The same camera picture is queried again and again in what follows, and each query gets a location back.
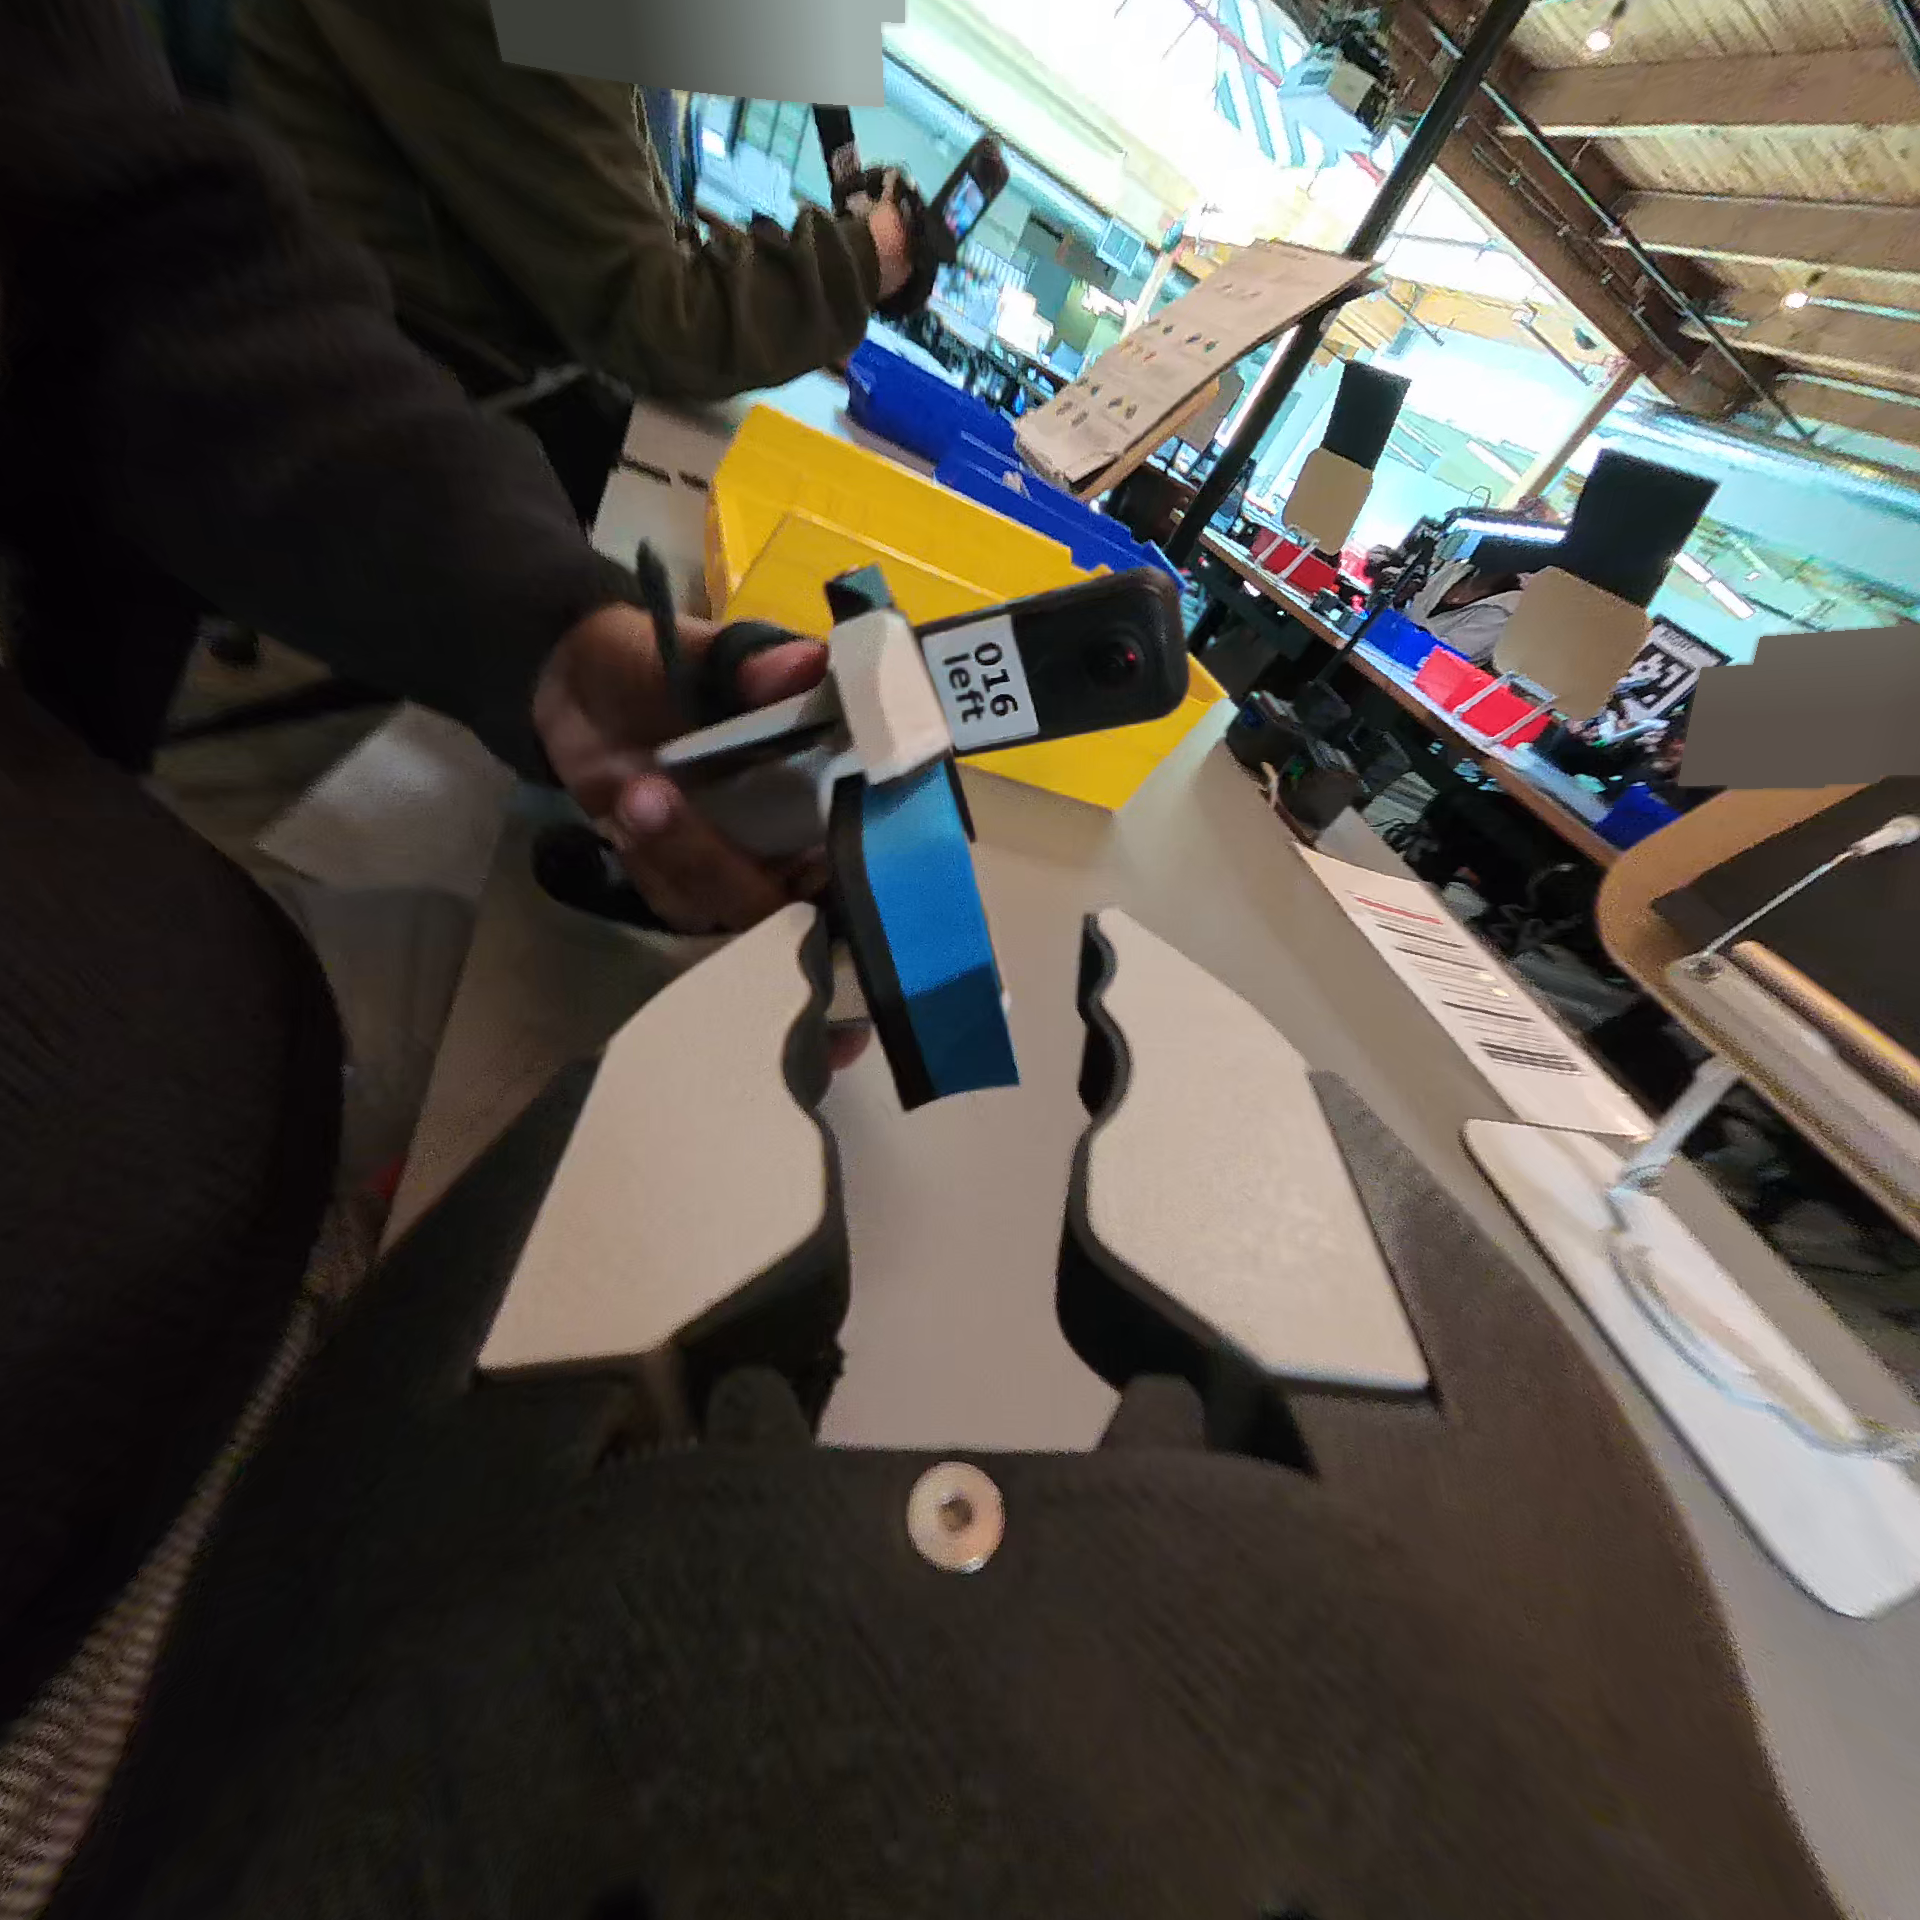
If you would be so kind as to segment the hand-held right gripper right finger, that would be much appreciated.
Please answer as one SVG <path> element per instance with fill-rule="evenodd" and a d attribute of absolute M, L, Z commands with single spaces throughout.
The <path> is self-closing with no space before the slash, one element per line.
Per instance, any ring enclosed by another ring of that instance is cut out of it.
<path fill-rule="evenodd" d="M 1081 923 L 1084 1032 L 1058 1318 L 1116 1392 L 1167 1377 L 1207 1426 L 1297 1397 L 1431 1397 L 1404 1293 L 1307 1057 L 1121 909 Z"/>

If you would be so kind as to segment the long wooden top table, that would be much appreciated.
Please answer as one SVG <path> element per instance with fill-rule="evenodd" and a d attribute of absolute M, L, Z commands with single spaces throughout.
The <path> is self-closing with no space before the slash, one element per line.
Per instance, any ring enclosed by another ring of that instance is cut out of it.
<path fill-rule="evenodd" d="M 1585 861 L 1612 867 L 1622 849 L 1612 849 L 1590 803 L 1573 803 L 1573 785 L 1558 779 L 1552 768 L 1533 752 L 1516 752 L 1475 734 L 1462 712 L 1431 702 L 1428 692 L 1414 687 L 1404 670 L 1385 659 L 1377 648 L 1344 636 L 1335 624 L 1319 616 L 1307 597 L 1270 577 L 1250 554 L 1234 539 L 1207 532 L 1196 539 L 1207 562 L 1196 566 L 1207 588 L 1224 588 L 1224 577 L 1234 577 L 1238 588 L 1227 592 L 1229 613 L 1246 613 L 1260 597 L 1276 616 L 1307 626 L 1307 636 L 1341 659 L 1350 671 L 1366 676 L 1381 695 L 1389 695 L 1404 717 L 1414 717 L 1431 735 L 1447 743 L 1454 759 L 1482 768 L 1516 803 L 1523 803 L 1551 836 L 1576 849 Z"/>

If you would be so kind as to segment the cardboard sign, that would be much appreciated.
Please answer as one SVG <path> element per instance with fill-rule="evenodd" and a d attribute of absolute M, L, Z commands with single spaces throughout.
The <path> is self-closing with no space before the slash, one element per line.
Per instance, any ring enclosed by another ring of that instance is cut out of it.
<path fill-rule="evenodd" d="M 1018 424 L 1020 465 L 1067 495 L 1094 495 L 1133 455 L 1156 451 L 1250 349 L 1344 300 L 1371 269 L 1371 254 L 1295 244 L 1234 250 L 1167 313 L 1124 334 L 1039 413 L 1025 413 Z"/>

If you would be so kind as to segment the printed paper sheet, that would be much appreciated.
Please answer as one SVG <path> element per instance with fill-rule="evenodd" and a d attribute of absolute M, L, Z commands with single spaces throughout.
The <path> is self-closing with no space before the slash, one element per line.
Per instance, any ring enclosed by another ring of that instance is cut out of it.
<path fill-rule="evenodd" d="M 1433 892 L 1313 849 L 1297 861 L 1516 1123 L 1606 1143 L 1652 1132 L 1639 1101 L 1597 1068 L 1585 1042 L 1503 973 Z"/>

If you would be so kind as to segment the white marker poster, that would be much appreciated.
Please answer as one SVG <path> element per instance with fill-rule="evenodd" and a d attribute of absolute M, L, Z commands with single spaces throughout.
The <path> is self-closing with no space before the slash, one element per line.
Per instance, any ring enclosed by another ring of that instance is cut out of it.
<path fill-rule="evenodd" d="M 1665 725 L 1679 705 L 1692 702 L 1700 676 L 1716 665 L 1727 665 L 1716 643 L 1692 636 L 1671 616 L 1652 616 L 1606 705 L 1612 734 Z"/>

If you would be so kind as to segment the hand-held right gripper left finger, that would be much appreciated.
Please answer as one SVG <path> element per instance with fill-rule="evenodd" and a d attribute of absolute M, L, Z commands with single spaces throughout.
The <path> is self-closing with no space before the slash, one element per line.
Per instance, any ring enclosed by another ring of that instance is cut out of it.
<path fill-rule="evenodd" d="M 829 931 L 796 904 L 662 987 L 598 1057 L 487 1381 L 639 1377 L 669 1424 L 774 1373 L 818 1426 L 841 1373 L 851 1251 L 829 1091 Z"/>

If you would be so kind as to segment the yellow plastic bin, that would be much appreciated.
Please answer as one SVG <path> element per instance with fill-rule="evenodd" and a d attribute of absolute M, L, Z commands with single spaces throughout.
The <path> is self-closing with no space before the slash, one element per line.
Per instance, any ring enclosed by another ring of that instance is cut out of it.
<path fill-rule="evenodd" d="M 962 761 L 1105 812 L 1227 705 L 1189 654 L 1181 597 L 1153 566 L 909 626 Z"/>
<path fill-rule="evenodd" d="M 1010 603 L 1105 577 L 886 455 L 772 405 L 745 413 L 705 498 L 711 616 L 823 639 L 825 583 L 877 566 L 910 624 Z"/>

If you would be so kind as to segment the black charger box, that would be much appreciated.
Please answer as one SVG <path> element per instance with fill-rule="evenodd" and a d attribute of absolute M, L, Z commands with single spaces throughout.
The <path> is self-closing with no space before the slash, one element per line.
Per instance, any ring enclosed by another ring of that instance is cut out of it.
<path fill-rule="evenodd" d="M 1307 779 L 1325 761 L 1325 743 L 1314 734 L 1307 734 L 1297 712 L 1270 692 L 1250 692 L 1234 705 L 1234 718 L 1229 718 L 1224 744 L 1254 779 L 1274 774 L 1283 785 L 1295 785 L 1295 779 Z"/>
<path fill-rule="evenodd" d="M 1295 735 L 1274 761 L 1274 808 L 1301 843 L 1314 843 L 1361 796 L 1356 759 L 1319 735 Z"/>

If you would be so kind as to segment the white tablet stand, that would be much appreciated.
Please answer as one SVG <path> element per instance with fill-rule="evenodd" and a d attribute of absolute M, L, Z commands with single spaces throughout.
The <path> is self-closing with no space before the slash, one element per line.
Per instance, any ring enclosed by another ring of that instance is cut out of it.
<path fill-rule="evenodd" d="M 1857 1414 L 1662 1196 L 1687 1135 L 1731 1085 L 1764 1091 L 1882 1204 L 1914 1199 L 1914 1057 L 1754 931 L 1817 881 L 1891 863 L 1891 812 L 1665 973 L 1708 1061 L 1627 1150 L 1567 1128 L 1467 1122 L 1465 1144 L 1538 1251 L 1610 1338 L 1723 1503 L 1796 1590 L 1882 1619 L 1920 1584 L 1914 1431 Z"/>

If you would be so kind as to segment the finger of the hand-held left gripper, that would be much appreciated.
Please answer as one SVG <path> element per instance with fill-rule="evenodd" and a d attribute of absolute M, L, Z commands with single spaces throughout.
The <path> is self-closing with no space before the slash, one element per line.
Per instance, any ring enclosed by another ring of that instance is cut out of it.
<path fill-rule="evenodd" d="M 900 611 L 868 611 L 829 626 L 829 692 L 841 717 L 841 761 L 886 790 L 954 752 L 951 717 L 923 665 L 921 636 Z"/>

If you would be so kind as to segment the blue black foam block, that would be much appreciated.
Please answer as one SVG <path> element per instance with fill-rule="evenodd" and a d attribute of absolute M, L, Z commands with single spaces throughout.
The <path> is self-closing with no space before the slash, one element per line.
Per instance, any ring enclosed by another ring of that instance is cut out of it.
<path fill-rule="evenodd" d="M 1018 1085 L 977 843 L 951 761 L 835 785 L 829 910 L 903 1111 Z"/>

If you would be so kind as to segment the person's left hand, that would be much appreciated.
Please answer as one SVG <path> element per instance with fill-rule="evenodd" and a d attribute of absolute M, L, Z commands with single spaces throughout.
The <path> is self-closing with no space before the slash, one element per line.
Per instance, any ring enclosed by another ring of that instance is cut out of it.
<path fill-rule="evenodd" d="M 636 603 L 603 603 L 564 636 L 532 695 L 532 728 L 564 794 L 669 931 L 731 935 L 778 909 L 823 898 L 823 850 L 756 861 L 662 773 L 654 748 L 692 718 L 669 671 L 662 626 Z"/>

